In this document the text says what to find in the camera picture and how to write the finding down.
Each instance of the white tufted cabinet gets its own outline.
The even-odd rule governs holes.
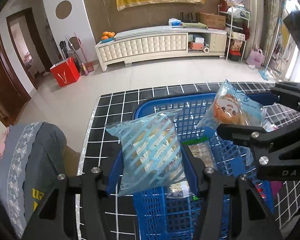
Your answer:
[[[173,28],[160,29],[158,26],[118,33],[115,41],[98,43],[95,46],[102,71],[106,71],[107,65],[124,61],[126,64],[168,57],[187,56],[223,56],[226,47],[226,32],[214,30],[217,33],[209,33],[210,30],[196,29],[208,33],[213,43],[213,51],[204,53],[188,51],[188,34],[194,29]]]

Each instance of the silver screw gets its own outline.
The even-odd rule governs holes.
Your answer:
[[[206,173],[209,173],[209,174],[214,173],[214,169],[212,167],[206,167],[205,171],[206,171]]]
[[[241,174],[239,177],[240,177],[241,180],[247,180],[248,179],[248,176],[246,174]]]
[[[258,133],[258,132],[253,132],[253,133],[251,134],[251,136],[252,136],[253,138],[258,138],[258,137],[259,137],[259,133]]]
[[[267,156],[262,156],[262,157],[260,157],[260,159],[259,159],[259,163],[260,163],[261,165],[267,165],[268,162],[269,162],[269,158],[268,158]]]
[[[60,173],[58,176],[57,176],[58,180],[64,180],[66,178],[65,174],[63,173]]]
[[[101,171],[101,169],[99,168],[99,167],[93,167],[92,169],[91,169],[91,172],[92,173],[99,173]]]

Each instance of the tufted cabinet drawer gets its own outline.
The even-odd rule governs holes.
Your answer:
[[[122,41],[98,48],[98,50],[102,62],[145,53],[186,50],[186,34],[154,36]]]

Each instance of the door frame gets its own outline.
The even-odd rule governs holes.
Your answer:
[[[9,58],[7,56],[7,53],[4,49],[3,43],[2,43],[2,39],[1,39],[1,34],[0,34],[0,60],[2,63],[2,66],[5,70],[5,72],[7,73],[7,76],[9,77],[9,79],[11,80],[12,84],[14,85],[14,87],[16,88],[16,90],[18,91],[19,95],[25,100],[25,102],[28,102],[31,97],[28,94],[28,92],[26,91],[26,89],[23,87],[23,85],[21,84],[19,78],[17,77],[14,69],[12,68],[12,65],[9,61]],[[8,126],[10,124],[9,121],[3,119],[0,115],[0,121],[5,125]]]
[[[24,9],[22,11],[16,12],[16,13],[8,16],[7,17],[7,25],[8,25],[9,35],[10,35],[14,50],[15,50],[17,56],[18,56],[18,59],[19,59],[21,65],[22,65],[23,69],[25,70],[28,78],[30,79],[32,85],[34,86],[34,88],[36,90],[38,90],[38,85],[37,85],[36,80],[27,71],[27,69],[25,67],[25,64],[23,63],[23,60],[22,60],[22,58],[21,58],[21,56],[18,52],[17,46],[16,46],[15,41],[14,41],[13,36],[12,36],[11,28],[10,28],[10,22],[17,19],[17,18],[19,18],[19,17],[22,17],[22,16],[24,16],[26,18],[26,23],[27,23],[27,26],[28,26],[28,29],[29,29],[29,33],[30,33],[32,42],[33,42],[33,44],[34,44],[34,46],[37,50],[39,58],[40,58],[40,60],[43,64],[44,68],[46,69],[46,71],[48,71],[48,70],[50,71],[50,68],[52,67],[52,63],[50,61],[50,58],[47,54],[46,49],[44,48],[43,43],[41,41],[41,37],[39,35],[37,26],[35,24],[32,8],[27,8],[27,9]]]

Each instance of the purple object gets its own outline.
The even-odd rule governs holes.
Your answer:
[[[246,60],[246,63],[248,65],[261,67],[261,64],[263,63],[264,60],[265,60],[265,55],[263,55],[261,52],[258,52],[257,50],[252,49]]]
[[[279,190],[282,188],[282,182],[281,181],[271,181],[270,182],[271,189],[272,189],[272,196],[275,197],[277,193],[279,193]]]

